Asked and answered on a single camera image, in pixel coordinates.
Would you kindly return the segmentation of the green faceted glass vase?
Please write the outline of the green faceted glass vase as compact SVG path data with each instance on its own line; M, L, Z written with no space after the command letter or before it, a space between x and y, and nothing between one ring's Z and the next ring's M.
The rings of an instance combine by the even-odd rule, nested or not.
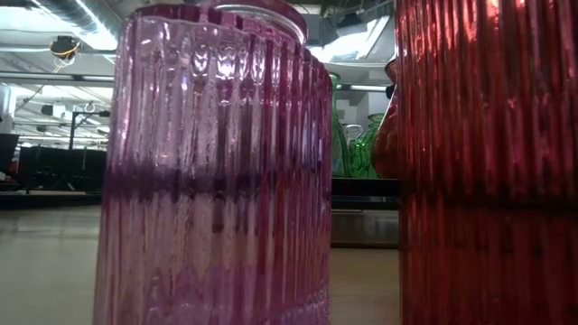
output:
M343 133L343 127L339 120L339 110L337 108L337 87L340 84L340 75L330 73L332 89L332 110L331 110L331 171L335 178L350 177L349 147Z

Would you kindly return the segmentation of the round green glass vase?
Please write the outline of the round green glass vase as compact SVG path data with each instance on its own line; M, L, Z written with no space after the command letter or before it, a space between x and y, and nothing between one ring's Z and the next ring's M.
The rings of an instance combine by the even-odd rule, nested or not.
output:
M358 179L378 179L372 163L372 148L384 113L368 116L368 130L350 143L350 175Z

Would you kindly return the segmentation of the pink ribbed cylinder vase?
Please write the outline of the pink ribbed cylinder vase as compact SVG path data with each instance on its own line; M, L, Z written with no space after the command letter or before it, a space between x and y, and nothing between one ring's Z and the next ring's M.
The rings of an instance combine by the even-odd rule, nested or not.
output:
M329 325L331 78L284 0L123 23L93 325Z

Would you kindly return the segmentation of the wide red glass vase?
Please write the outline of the wide red glass vase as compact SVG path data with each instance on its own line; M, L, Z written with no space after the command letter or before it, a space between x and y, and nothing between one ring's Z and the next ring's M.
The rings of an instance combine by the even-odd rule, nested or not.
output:
M387 86L387 97L390 99L372 147L372 163L376 174L383 179L399 178L399 139L398 139L398 67L397 56L385 67L385 73L392 81Z

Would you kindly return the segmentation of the red ribbed cylinder vase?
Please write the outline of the red ribbed cylinder vase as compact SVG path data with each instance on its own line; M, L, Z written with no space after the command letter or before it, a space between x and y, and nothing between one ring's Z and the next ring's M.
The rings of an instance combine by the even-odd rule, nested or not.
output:
M578 325L578 0L397 0L402 325Z

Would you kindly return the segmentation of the ceiling light strip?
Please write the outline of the ceiling light strip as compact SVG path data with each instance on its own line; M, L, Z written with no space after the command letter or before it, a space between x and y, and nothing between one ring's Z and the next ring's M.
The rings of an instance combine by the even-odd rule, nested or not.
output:
M385 93L387 91L387 86L360 85L360 84L339 84L337 86L337 90Z

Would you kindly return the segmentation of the row of black desks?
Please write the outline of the row of black desks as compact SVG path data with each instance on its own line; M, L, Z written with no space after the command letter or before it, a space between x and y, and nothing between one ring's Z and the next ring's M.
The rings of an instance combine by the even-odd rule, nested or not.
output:
M42 146L23 148L18 175L29 190L100 192L107 153Z

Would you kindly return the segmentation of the black chair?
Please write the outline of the black chair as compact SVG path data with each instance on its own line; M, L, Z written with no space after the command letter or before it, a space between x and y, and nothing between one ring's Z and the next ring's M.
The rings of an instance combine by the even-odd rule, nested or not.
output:
M18 144L19 135L0 134L0 172L18 180L16 172L10 172L9 167L14 158L14 152Z

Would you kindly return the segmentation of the black stand frame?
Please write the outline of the black stand frame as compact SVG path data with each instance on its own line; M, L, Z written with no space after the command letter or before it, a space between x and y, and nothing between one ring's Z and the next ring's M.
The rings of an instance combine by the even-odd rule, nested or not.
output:
M108 110L99 111L99 112L96 112L96 111L93 111L93 112L74 111L72 113L72 116L71 116L69 147L68 147L69 150L73 149L76 129L80 126L80 123L78 123L76 121L78 116L110 117L110 112Z

